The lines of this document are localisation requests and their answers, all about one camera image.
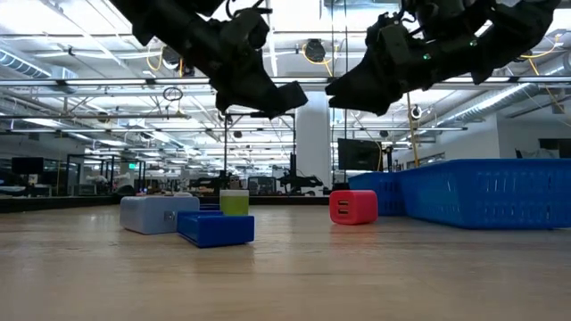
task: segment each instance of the blue plastic basket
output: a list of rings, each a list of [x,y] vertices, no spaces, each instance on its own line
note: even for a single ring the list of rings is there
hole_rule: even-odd
[[[571,160],[451,160],[399,179],[413,218],[464,228],[571,227]]]
[[[377,194],[379,216],[405,215],[404,200],[397,173],[373,172],[349,178],[352,190],[368,190]]]

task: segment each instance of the yellow cable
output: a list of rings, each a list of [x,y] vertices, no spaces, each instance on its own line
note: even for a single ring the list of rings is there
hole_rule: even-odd
[[[351,115],[355,118],[355,120],[357,120],[357,122],[359,123],[359,126],[361,128],[364,128],[363,124],[360,123],[360,120],[355,117],[355,114],[351,111]],[[377,171],[381,171],[381,167],[383,166],[383,146],[381,146],[381,144],[378,143],[378,141],[375,140],[375,138],[373,138],[373,136],[368,132],[368,130],[365,130],[365,133],[367,133],[368,137],[375,143],[377,144],[378,147],[378,164],[377,164]]]
[[[161,47],[161,56],[159,57],[159,65],[158,65],[157,67],[154,67],[154,66],[151,64],[151,57],[146,57],[146,64],[149,65],[149,68],[150,68],[151,70],[153,70],[153,71],[159,71],[159,70],[161,69],[161,66],[162,66],[162,54],[164,53],[164,48],[165,48],[165,47],[166,47],[165,45],[164,45],[163,47]],[[148,52],[148,53],[151,52],[151,47],[150,47],[150,46],[149,46],[149,49],[148,49],[147,52]]]
[[[548,50],[547,52],[539,53],[539,54],[535,54],[535,55],[524,55],[524,54],[522,54],[522,55],[520,55],[520,57],[526,58],[526,59],[535,59],[535,58],[540,58],[540,57],[546,56],[548,54],[551,54],[551,53],[553,53],[555,48],[557,48],[557,42],[559,42],[559,36],[555,36],[555,42],[553,42],[553,47],[550,50]]]
[[[182,60],[182,57],[180,58],[180,62],[178,63],[178,65],[180,66],[180,68],[178,69],[178,75],[182,78],[182,68],[184,65],[184,61]]]
[[[528,61],[529,61],[529,64],[532,65],[532,69],[534,70],[535,75],[536,75],[536,76],[540,76],[540,73],[539,73],[539,71],[537,70],[537,66],[535,66],[534,61],[531,60],[531,59],[528,59]],[[547,93],[550,95],[551,100],[553,101],[553,103],[555,103],[555,105],[558,106],[558,108],[561,110],[561,112],[563,112],[564,115],[566,115],[566,116],[569,117],[569,115],[567,115],[567,113],[565,112],[565,108],[563,108],[563,106],[561,106],[561,104],[559,103],[559,101],[557,100],[557,98],[555,98],[555,95],[550,91],[550,89],[547,88],[547,87],[545,87],[545,89],[547,89]],[[571,125],[567,124],[565,121],[563,121],[563,123],[564,123],[565,125],[571,127]]]
[[[331,72],[331,69],[329,68],[329,63],[335,58],[335,55],[337,54],[337,45],[335,46],[335,51],[333,52],[333,58],[329,59],[326,62],[312,62],[310,60],[310,58],[307,57],[307,54],[305,54],[305,48],[306,47],[307,47],[307,44],[303,45],[303,47],[302,47],[302,54],[303,54],[303,57],[305,58],[305,60],[307,60],[311,64],[325,65],[325,68],[327,69],[327,72],[329,73],[329,77],[333,77],[333,72]]]

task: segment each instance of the exposed ductwork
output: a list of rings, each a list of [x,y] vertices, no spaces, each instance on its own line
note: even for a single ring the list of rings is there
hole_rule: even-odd
[[[67,68],[36,62],[26,54],[0,43],[0,66],[14,70],[24,76],[34,79],[71,79],[78,75]],[[56,87],[54,90],[73,93],[75,88],[68,86]]]
[[[539,67],[539,72],[542,76],[570,76],[571,53],[564,53],[558,58],[545,62]],[[457,121],[467,123],[534,97],[542,90],[541,84],[525,83],[502,90],[489,91],[455,108],[449,113],[450,116],[445,115],[435,125],[445,127]]]

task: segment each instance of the cable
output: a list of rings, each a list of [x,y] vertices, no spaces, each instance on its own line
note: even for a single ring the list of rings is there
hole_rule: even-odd
[[[351,111],[351,115],[355,118],[355,120],[357,120],[357,122],[359,123],[359,126],[361,128],[364,128],[363,124],[360,123],[360,120],[355,116],[355,114]],[[375,138],[373,138],[373,136],[368,132],[368,130],[365,130],[365,133],[367,133],[368,137],[375,143],[377,144],[378,147],[378,164],[377,164],[377,171],[381,171],[381,167],[383,166],[383,146],[381,146],[381,144],[378,143],[378,141],[375,140]]]
[[[555,42],[553,42],[553,47],[550,50],[546,51],[545,53],[539,53],[539,54],[535,54],[535,55],[524,55],[524,54],[522,54],[519,57],[520,58],[526,58],[526,59],[535,59],[535,58],[540,58],[540,57],[546,56],[548,54],[553,53],[553,51],[557,48],[558,42],[559,42],[559,36],[555,36]]]
[[[303,47],[302,47],[302,54],[303,54],[303,57],[305,57],[305,60],[307,60],[311,64],[325,65],[325,68],[327,69],[327,72],[329,73],[329,77],[333,77],[333,72],[331,72],[331,69],[329,68],[329,63],[333,60],[333,58],[329,59],[326,62],[312,62],[310,60],[310,58],[307,57],[307,54],[305,54],[305,48],[306,47],[307,47],[307,44],[303,45]],[[338,46],[336,45],[335,51],[333,52],[333,57],[335,57],[335,55],[337,54],[337,48],[338,48]]]
[[[511,71],[511,69],[508,67],[508,71],[511,74],[511,76],[516,76],[516,74],[513,73],[513,71]],[[527,96],[527,98],[529,98],[532,102],[535,103],[535,105],[541,110],[543,108],[545,108],[546,106],[542,106],[540,103],[538,103],[530,94],[527,93],[527,91],[524,89],[524,93]],[[567,124],[565,121],[561,120],[561,119],[557,119],[558,122],[562,123],[565,126],[571,127],[571,125]]]
[[[535,66],[535,63],[532,59],[528,59],[529,64],[532,66],[532,69],[535,72],[536,76],[540,76],[539,71],[537,70],[537,67]],[[557,98],[555,98],[555,95],[550,91],[550,89],[548,87],[545,87],[545,89],[547,89],[547,93],[550,95],[551,100],[553,101],[553,103],[555,103],[555,105],[561,110],[561,112],[563,112],[564,115],[566,115],[568,118],[571,119],[571,117],[569,117],[569,115],[567,115],[567,113],[565,112],[565,108],[563,108],[563,106],[561,106],[561,104],[559,103],[559,101],[557,100]],[[565,125],[571,127],[571,125],[569,125],[568,123],[566,123],[565,121],[562,121]]]
[[[180,61],[178,62],[178,65],[180,66],[180,68],[178,69],[178,75],[180,78],[182,78],[182,69],[184,68],[184,61],[182,60],[182,57],[180,57]]]
[[[232,13],[230,11],[230,3],[235,2],[235,1],[236,0],[227,0],[226,1],[226,15],[230,19],[234,19],[243,10],[243,9],[239,9],[239,10],[234,11],[234,13]],[[252,6],[252,8],[258,8],[261,5],[261,3],[263,3],[263,2],[264,2],[264,0],[256,1],[256,3]]]
[[[164,48],[165,48],[165,47],[166,47],[165,45],[164,45],[163,47],[161,47],[161,55],[159,56],[159,65],[158,65],[157,67],[154,67],[154,66],[151,64],[151,57],[146,57],[146,64],[149,65],[149,68],[150,68],[151,70],[153,70],[153,71],[159,71],[159,70],[161,69],[161,66],[162,66],[162,54],[164,54]]]

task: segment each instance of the light blue box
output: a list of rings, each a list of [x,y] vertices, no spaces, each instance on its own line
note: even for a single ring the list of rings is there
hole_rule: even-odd
[[[120,225],[144,235],[175,233],[179,211],[199,210],[196,197],[125,197],[120,205]]]

